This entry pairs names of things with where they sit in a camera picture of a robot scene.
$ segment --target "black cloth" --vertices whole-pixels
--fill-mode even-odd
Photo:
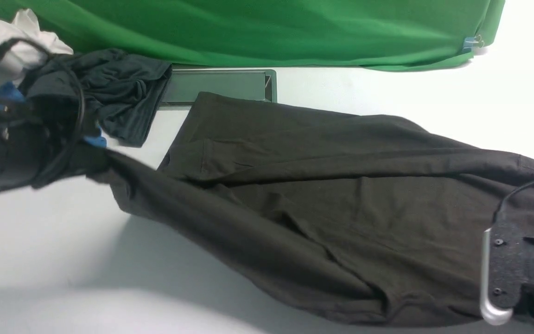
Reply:
[[[94,178],[122,210],[178,230],[280,302],[359,325],[480,320],[483,231],[534,180],[530,158],[403,118],[210,93],[156,171],[108,158]],[[534,189],[509,217],[534,235]]]
[[[106,49],[57,55],[23,81],[20,89],[28,99],[48,101],[49,108],[72,110],[77,95],[68,74],[57,62],[65,63],[76,73],[85,94],[86,110],[108,135],[125,145],[144,144],[170,79],[170,63]]]

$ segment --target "black cable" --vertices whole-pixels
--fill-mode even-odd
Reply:
[[[19,42],[24,42],[34,47],[38,51],[41,51],[42,53],[46,54],[49,60],[55,61],[53,54],[51,54],[44,46],[38,44],[37,42],[34,42],[33,40],[25,38],[12,38],[1,44],[0,60],[2,60],[6,53]],[[57,62],[57,64],[70,77],[70,80],[77,91],[79,103],[78,114],[76,117],[74,131],[67,144],[63,147],[61,152],[59,152],[59,154],[53,159],[53,161],[51,161],[44,167],[43,171],[38,174],[36,179],[32,180],[31,186],[35,189],[42,188],[43,186],[50,184],[60,173],[62,173],[64,167],[66,167],[68,161],[71,158],[71,155],[73,154],[74,148],[76,147],[77,143],[82,139],[83,120],[85,118],[85,97],[83,95],[83,89],[81,87],[80,80],[78,80],[76,74],[67,65],[60,61]]]
[[[510,194],[507,194],[502,201],[498,204],[498,209],[496,210],[496,213],[494,214],[494,223],[498,220],[504,220],[506,218],[506,204],[508,203],[509,199],[511,199],[512,196],[518,194],[519,192],[522,192],[525,189],[534,187],[534,181],[529,182],[527,184],[523,184],[522,186],[519,186],[518,188],[514,189]]]

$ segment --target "white table surface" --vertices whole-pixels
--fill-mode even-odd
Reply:
[[[280,103],[404,116],[534,158],[534,1],[509,2],[495,44],[460,68],[276,70]],[[143,148],[119,150],[158,165],[186,114],[159,112]],[[0,195],[0,334],[511,332],[534,328],[336,325],[275,302],[169,228],[119,211],[106,186],[80,178]]]

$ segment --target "green fabric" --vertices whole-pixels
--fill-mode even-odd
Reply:
[[[466,63],[464,38],[493,42],[505,0],[0,0],[31,8],[76,51],[120,47],[209,66]]]

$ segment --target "white cloth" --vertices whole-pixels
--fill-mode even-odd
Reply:
[[[27,38],[38,42],[46,47],[51,53],[73,54],[74,51],[62,42],[54,32],[41,32],[38,18],[32,9],[21,9],[11,23],[0,20],[0,44],[10,38]],[[34,47],[19,43],[11,52],[23,63],[25,70],[31,70],[46,63],[46,55],[43,55]],[[23,73],[17,73],[17,80],[13,83],[18,85],[24,78]]]

